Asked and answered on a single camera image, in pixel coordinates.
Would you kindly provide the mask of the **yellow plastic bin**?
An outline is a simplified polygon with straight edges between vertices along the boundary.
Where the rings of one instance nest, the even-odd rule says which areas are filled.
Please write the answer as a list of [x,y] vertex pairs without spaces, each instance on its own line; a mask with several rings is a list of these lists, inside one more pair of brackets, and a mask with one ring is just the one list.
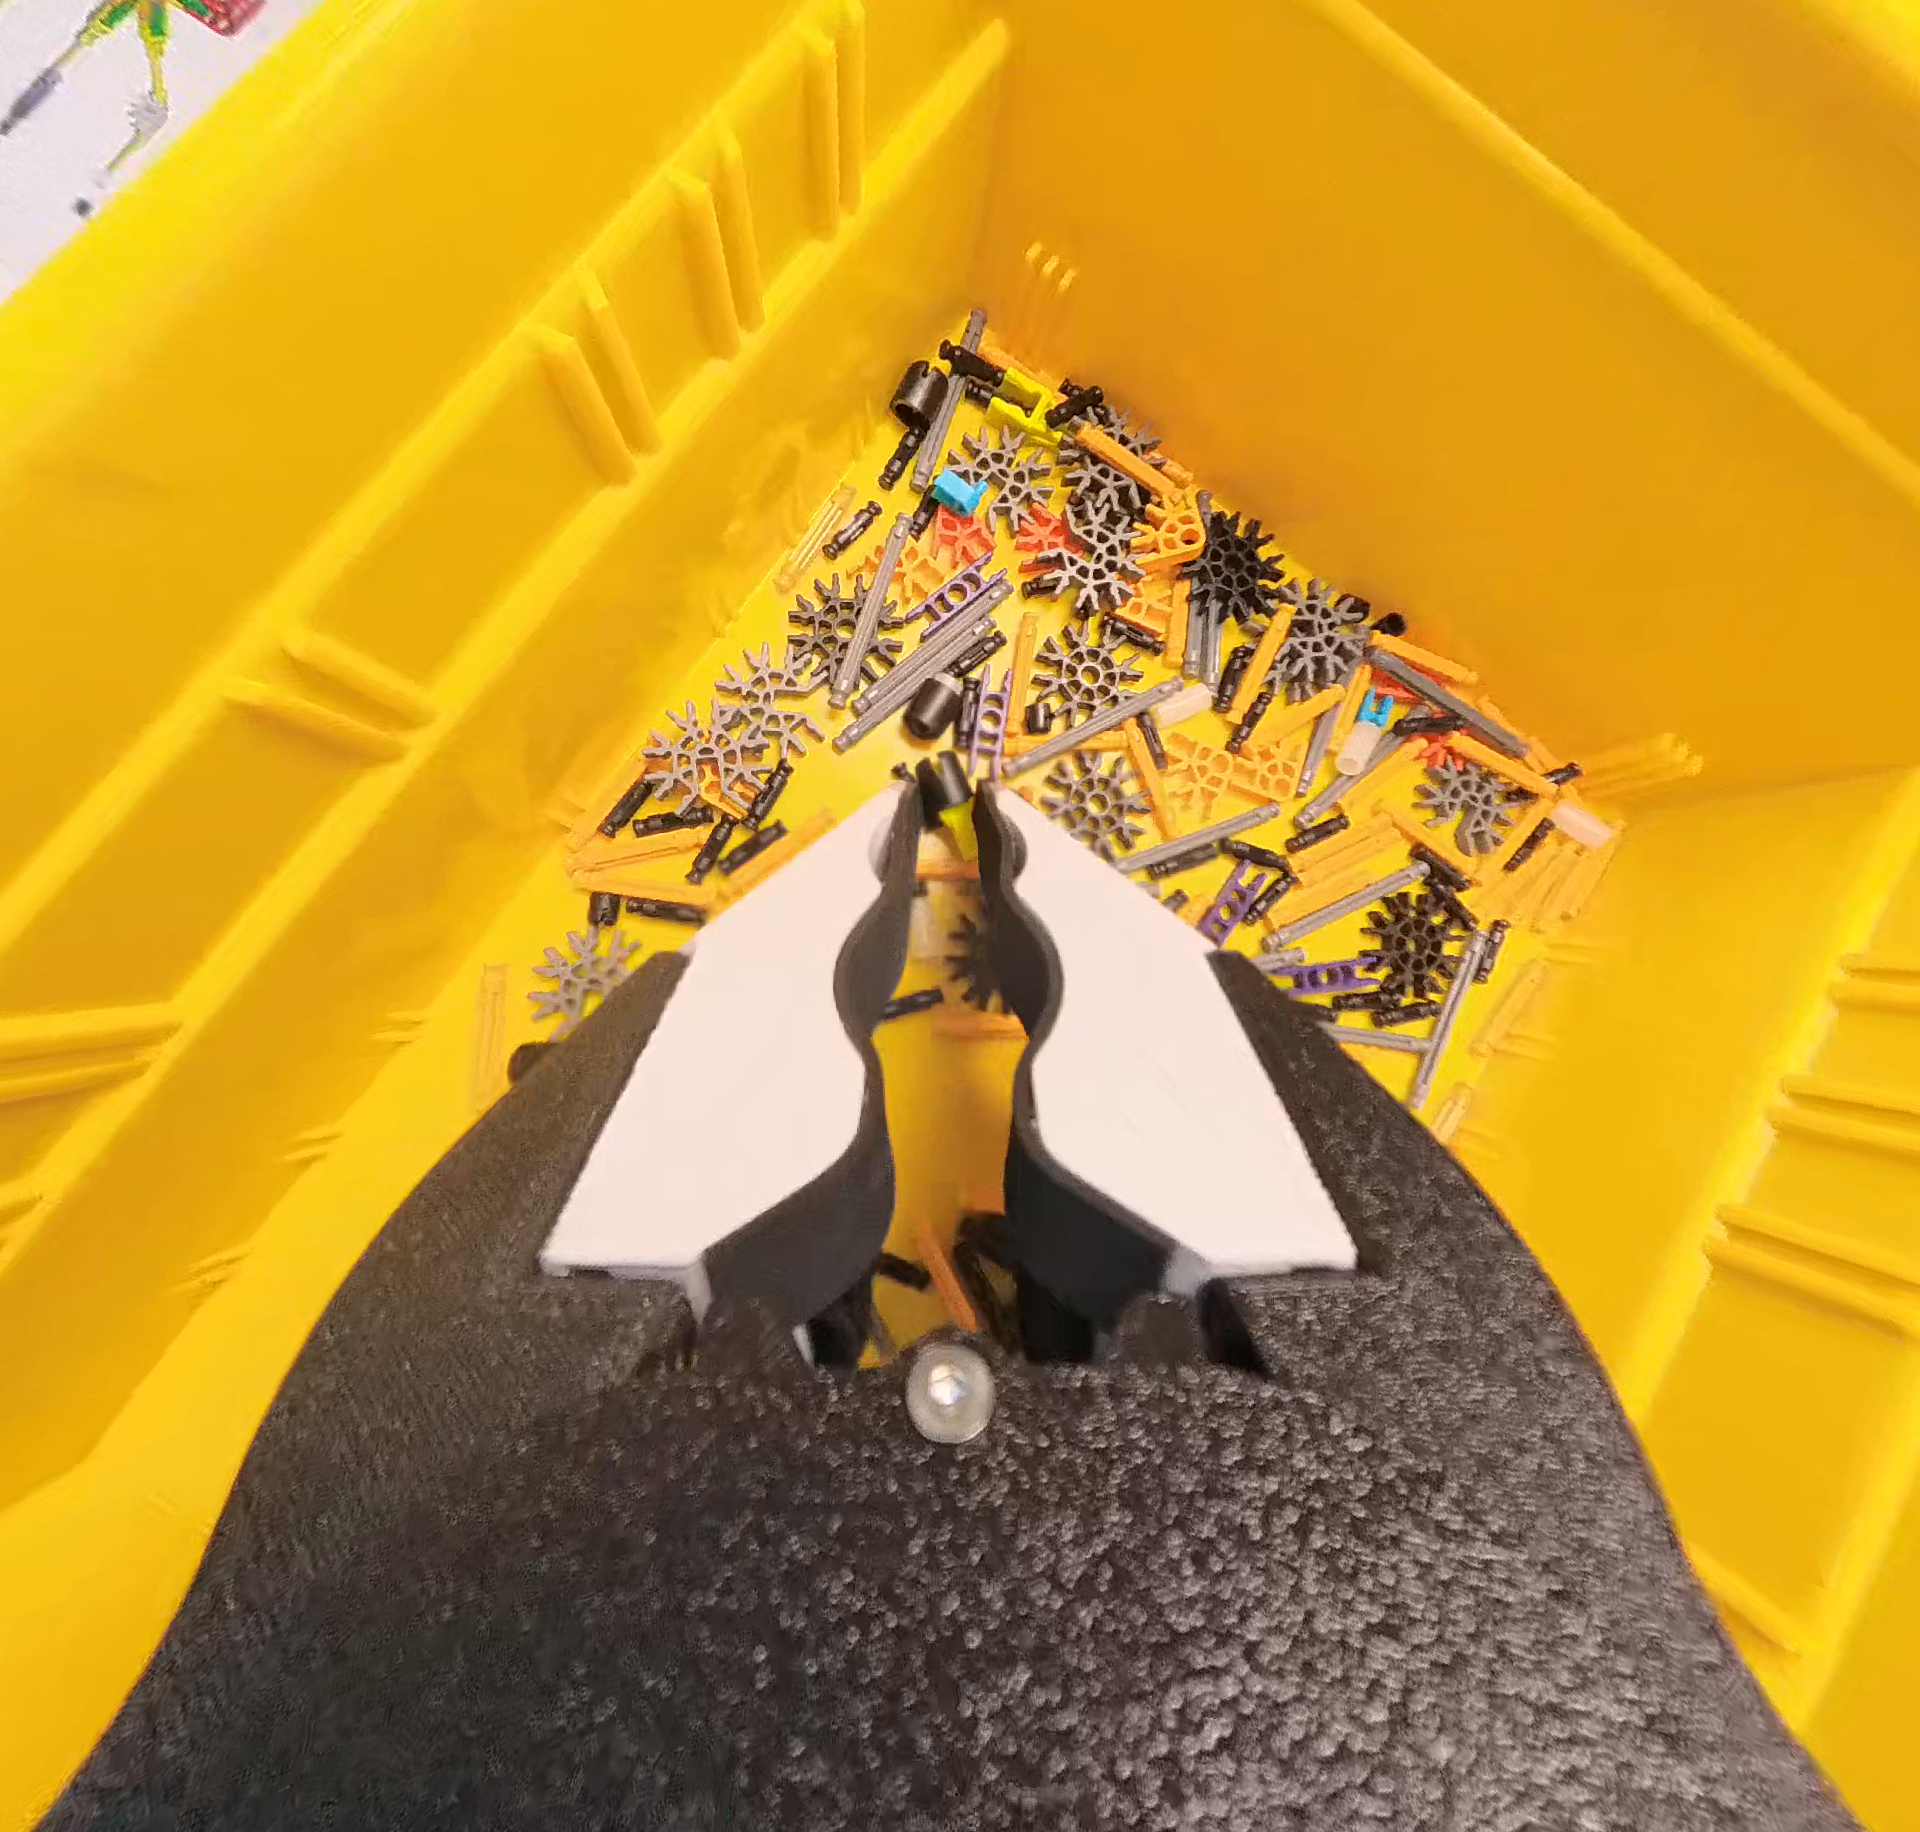
[[1916,1826],[1916,0],[322,0],[3,301],[3,1826],[977,302],[1546,846],[1434,1127]]

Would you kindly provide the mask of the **printed instruction sheet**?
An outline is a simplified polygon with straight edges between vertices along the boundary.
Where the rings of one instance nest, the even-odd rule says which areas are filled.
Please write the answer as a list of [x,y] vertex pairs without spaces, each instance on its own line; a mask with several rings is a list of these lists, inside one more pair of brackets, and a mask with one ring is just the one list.
[[0,295],[322,0],[0,0]]

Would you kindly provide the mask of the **pile of grey orange connectors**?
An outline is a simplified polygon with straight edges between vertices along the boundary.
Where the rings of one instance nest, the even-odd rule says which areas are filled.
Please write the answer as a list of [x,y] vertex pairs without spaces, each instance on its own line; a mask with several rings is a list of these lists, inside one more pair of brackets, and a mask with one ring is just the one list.
[[886,775],[936,791],[905,1012],[1015,1033],[961,802],[1011,782],[1209,946],[1253,961],[1441,1143],[1523,976],[1601,885],[1586,766],[1401,615],[1307,574],[1099,386],[977,351],[900,382],[748,618],[562,838],[586,927],[542,946],[516,1063],[790,865]]

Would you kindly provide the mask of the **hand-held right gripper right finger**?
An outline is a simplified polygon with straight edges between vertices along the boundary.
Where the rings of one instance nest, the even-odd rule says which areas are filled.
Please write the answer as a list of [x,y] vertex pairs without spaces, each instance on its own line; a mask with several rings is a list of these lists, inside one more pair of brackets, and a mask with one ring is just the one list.
[[1140,1300],[1358,1275],[1283,1106],[1276,985],[1005,786],[977,791],[992,968],[1021,1021],[1001,1210],[1027,1354],[1099,1354]]

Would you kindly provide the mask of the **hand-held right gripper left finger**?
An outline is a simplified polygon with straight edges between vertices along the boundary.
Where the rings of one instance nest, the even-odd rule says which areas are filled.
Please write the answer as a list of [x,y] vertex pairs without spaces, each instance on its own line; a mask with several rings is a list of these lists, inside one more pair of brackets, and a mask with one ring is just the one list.
[[919,791],[895,782],[668,961],[668,1006],[542,1237],[542,1275],[764,1303],[793,1337],[895,1222],[876,1032],[909,954]]

